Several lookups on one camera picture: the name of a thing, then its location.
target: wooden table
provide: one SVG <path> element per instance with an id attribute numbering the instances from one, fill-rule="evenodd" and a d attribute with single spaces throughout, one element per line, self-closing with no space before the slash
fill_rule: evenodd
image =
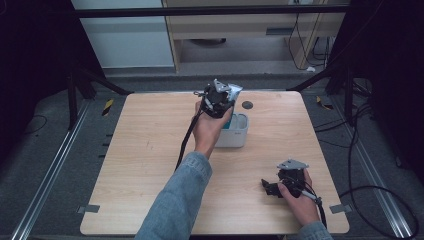
<path id="1" fill-rule="evenodd" d="M 97 213 L 86 212 L 86 235 L 134 235 L 159 191 L 172 175 L 181 142 L 199 98 L 189 93 L 129 95 L 90 199 Z M 241 107 L 244 101 L 253 108 Z M 277 165 L 293 158 L 310 165 L 331 233 L 349 230 L 301 95 L 297 92 L 243 91 L 236 112 L 249 117 L 241 148 L 217 148 L 213 175 L 205 191 L 193 234 L 291 234 L 300 226 L 284 199 L 266 195 L 261 179 L 278 181 Z M 191 137 L 186 153 L 194 148 Z"/>

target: cuff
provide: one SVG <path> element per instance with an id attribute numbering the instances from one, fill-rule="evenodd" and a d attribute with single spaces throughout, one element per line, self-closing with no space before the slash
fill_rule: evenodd
<path id="1" fill-rule="evenodd" d="M 303 226 L 299 231 L 300 239 L 333 239 L 321 221 Z"/>
<path id="2" fill-rule="evenodd" d="M 209 163 L 209 160 L 200 152 L 188 153 L 182 161 L 181 165 L 186 165 L 193 168 L 206 182 L 208 182 L 212 176 L 212 167 Z"/>

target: person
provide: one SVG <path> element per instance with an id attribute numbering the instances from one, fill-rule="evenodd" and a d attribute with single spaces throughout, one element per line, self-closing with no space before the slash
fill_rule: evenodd
<path id="1" fill-rule="evenodd" d="M 197 113 L 200 102 L 195 105 Z M 201 114 L 193 129 L 194 151 L 188 153 L 156 197 L 135 239 L 189 239 L 200 208 L 203 193 L 212 175 L 209 158 L 232 109 L 220 119 Z M 312 185 L 305 170 L 305 179 Z M 294 216 L 303 226 L 301 239 L 332 239 L 321 223 L 315 203 L 306 196 L 294 198 L 283 185 L 278 185 Z"/>

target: dark circular object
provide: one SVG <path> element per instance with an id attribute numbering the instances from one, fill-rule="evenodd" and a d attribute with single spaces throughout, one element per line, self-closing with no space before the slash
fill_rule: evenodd
<path id="1" fill-rule="evenodd" d="M 252 103 L 252 102 L 249 102 L 249 101 L 244 101 L 244 102 L 241 104 L 241 106 L 242 106 L 244 109 L 252 109 L 252 108 L 253 108 L 253 103 Z"/>

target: white cabinet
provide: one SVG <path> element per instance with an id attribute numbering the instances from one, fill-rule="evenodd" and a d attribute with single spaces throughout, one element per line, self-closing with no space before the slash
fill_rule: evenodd
<path id="1" fill-rule="evenodd" d="M 75 9 L 162 7 L 161 0 L 72 0 Z M 81 18 L 100 65 L 111 73 L 174 68 L 164 17 Z"/>

